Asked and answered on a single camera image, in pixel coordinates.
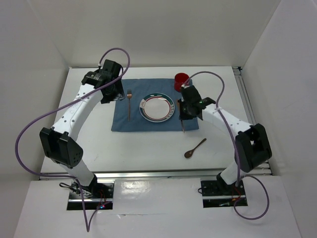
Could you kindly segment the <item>copper knife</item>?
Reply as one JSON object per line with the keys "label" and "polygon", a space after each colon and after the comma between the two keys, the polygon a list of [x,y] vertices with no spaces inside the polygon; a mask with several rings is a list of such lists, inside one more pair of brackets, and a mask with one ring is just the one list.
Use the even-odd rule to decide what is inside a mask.
{"label": "copper knife", "polygon": [[178,107],[178,111],[179,111],[179,120],[180,120],[180,123],[181,123],[181,128],[182,128],[183,133],[185,133],[185,127],[184,127],[183,120],[180,119],[180,111],[181,111],[181,109],[180,109],[180,100],[181,99],[177,100],[177,107]]}

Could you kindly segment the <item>copper fork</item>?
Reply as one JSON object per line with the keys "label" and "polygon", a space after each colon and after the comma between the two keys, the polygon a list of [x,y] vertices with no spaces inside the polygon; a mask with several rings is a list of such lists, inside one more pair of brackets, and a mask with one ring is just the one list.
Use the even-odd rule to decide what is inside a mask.
{"label": "copper fork", "polygon": [[131,115],[131,98],[132,98],[132,90],[127,90],[127,99],[128,99],[128,121],[130,121],[130,115]]}

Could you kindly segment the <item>red mug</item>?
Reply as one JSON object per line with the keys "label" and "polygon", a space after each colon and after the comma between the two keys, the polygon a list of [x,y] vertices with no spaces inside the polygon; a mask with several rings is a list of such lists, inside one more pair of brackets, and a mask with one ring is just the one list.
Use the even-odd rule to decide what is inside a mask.
{"label": "red mug", "polygon": [[185,73],[178,73],[174,77],[174,89],[177,92],[181,92],[181,86],[186,83],[186,81],[189,79],[189,75]]}

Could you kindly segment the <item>white plate with green rim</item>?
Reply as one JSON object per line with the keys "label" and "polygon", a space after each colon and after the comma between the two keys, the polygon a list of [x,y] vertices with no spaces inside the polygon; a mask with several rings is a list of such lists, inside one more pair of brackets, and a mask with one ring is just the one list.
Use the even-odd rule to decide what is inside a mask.
{"label": "white plate with green rim", "polygon": [[147,121],[159,123],[169,120],[175,112],[174,101],[166,94],[152,93],[139,104],[141,116]]}

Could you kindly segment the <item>copper spoon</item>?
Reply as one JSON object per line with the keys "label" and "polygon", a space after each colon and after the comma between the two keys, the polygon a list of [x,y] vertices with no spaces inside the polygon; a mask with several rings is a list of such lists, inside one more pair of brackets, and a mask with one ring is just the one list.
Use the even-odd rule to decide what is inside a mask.
{"label": "copper spoon", "polygon": [[184,157],[185,157],[186,159],[190,159],[190,158],[193,156],[195,150],[196,150],[199,146],[201,146],[206,140],[207,140],[207,139],[204,138],[196,147],[194,147],[193,149],[191,149],[191,150],[185,152],[185,153],[184,153]]}

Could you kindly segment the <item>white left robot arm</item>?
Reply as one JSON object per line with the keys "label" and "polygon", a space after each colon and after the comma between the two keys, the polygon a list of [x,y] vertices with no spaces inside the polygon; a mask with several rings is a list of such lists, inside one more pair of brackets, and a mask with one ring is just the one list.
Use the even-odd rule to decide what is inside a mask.
{"label": "white left robot arm", "polygon": [[74,99],[62,117],[51,128],[40,131],[40,140],[45,156],[59,164],[67,173],[78,179],[80,192],[87,198],[107,193],[109,187],[98,183],[97,176],[83,161],[83,149],[76,142],[78,134],[98,104],[106,104],[125,98],[122,82],[118,79],[122,66],[105,60],[102,67],[89,71],[81,81]]}

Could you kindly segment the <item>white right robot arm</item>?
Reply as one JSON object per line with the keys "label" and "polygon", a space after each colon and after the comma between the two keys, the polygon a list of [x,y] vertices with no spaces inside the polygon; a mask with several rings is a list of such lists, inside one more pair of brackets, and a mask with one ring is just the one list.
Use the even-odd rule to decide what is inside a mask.
{"label": "white right robot arm", "polygon": [[181,87],[178,100],[180,120],[199,118],[229,135],[234,147],[234,161],[217,175],[216,189],[228,194],[233,184],[272,157],[265,127],[252,125],[230,114],[209,97],[202,98],[195,86]]}

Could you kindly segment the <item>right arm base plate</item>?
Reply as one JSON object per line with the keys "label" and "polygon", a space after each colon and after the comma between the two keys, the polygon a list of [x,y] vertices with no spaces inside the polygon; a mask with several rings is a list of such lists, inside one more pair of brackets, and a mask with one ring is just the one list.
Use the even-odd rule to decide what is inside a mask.
{"label": "right arm base plate", "polygon": [[239,186],[226,185],[220,187],[216,180],[203,180],[197,192],[202,195],[204,208],[248,206],[244,184],[240,181]]}

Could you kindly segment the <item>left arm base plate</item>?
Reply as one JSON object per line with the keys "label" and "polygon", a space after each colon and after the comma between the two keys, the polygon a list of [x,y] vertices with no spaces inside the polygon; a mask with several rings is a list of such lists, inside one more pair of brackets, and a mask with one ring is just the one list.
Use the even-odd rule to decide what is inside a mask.
{"label": "left arm base plate", "polygon": [[[114,182],[104,183],[105,191],[98,191],[96,195],[83,190],[83,198],[86,210],[95,210],[97,207],[100,210],[112,210],[113,208],[113,193]],[[69,196],[67,202],[68,211],[82,211],[82,196],[79,187],[73,183],[69,188]]]}

